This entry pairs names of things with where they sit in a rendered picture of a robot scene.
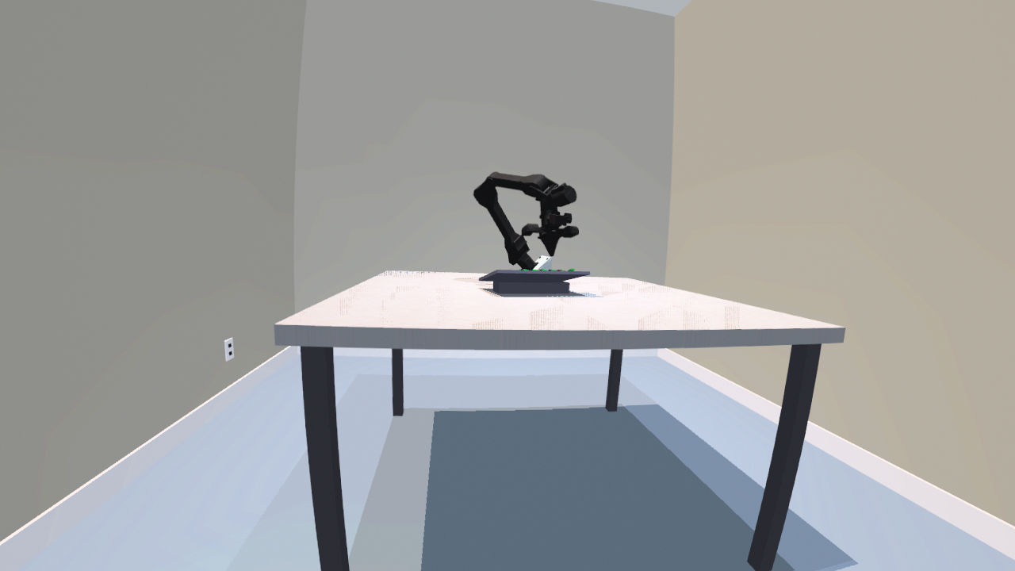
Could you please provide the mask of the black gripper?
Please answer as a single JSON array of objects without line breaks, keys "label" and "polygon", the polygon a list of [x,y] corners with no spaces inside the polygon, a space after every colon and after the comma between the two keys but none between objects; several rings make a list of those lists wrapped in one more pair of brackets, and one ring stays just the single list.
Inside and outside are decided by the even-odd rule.
[{"label": "black gripper", "polygon": [[[543,209],[541,211],[542,225],[539,227],[538,224],[526,224],[522,227],[522,236],[530,236],[532,232],[539,232],[538,239],[544,243],[546,249],[549,252],[550,256],[554,256],[556,249],[556,243],[558,243],[561,237],[576,237],[579,235],[579,228],[576,225],[568,225],[568,227],[561,230],[559,225],[554,225],[549,223],[545,225],[545,217],[547,211],[550,210],[551,213],[555,214],[557,209]],[[554,231],[555,230],[555,231]]]}]

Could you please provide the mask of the grey switch panel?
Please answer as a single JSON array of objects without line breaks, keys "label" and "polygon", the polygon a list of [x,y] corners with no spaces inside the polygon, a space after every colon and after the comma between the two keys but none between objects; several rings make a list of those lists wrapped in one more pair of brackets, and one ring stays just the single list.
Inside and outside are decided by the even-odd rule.
[{"label": "grey switch panel", "polygon": [[496,293],[569,293],[570,279],[589,275],[574,270],[496,270],[479,278],[493,282]]}]

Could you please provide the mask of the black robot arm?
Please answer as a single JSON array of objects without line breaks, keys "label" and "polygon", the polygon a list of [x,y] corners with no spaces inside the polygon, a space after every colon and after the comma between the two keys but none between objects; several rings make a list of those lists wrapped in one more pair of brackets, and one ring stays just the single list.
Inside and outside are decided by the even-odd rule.
[{"label": "black robot arm", "polygon": [[[487,209],[492,219],[496,222],[498,230],[503,234],[510,264],[515,265],[518,263],[522,270],[533,270],[538,263],[527,253],[529,251],[528,241],[522,235],[518,234],[518,232],[512,230],[512,225],[505,217],[503,209],[498,205],[496,187],[522,190],[526,195],[536,197],[536,200],[541,202],[542,211],[543,209],[557,209],[557,207],[574,203],[577,194],[573,186],[568,186],[566,183],[562,183],[559,186],[554,181],[545,177],[544,174],[514,176],[513,174],[492,172],[492,174],[485,179],[485,183],[480,184],[474,190],[475,199],[479,205]],[[544,191],[545,193],[543,193]],[[545,217],[545,225],[549,223],[559,225],[559,227],[571,224],[572,214],[565,213],[561,216],[561,211],[556,211],[553,214],[548,210]]]}]

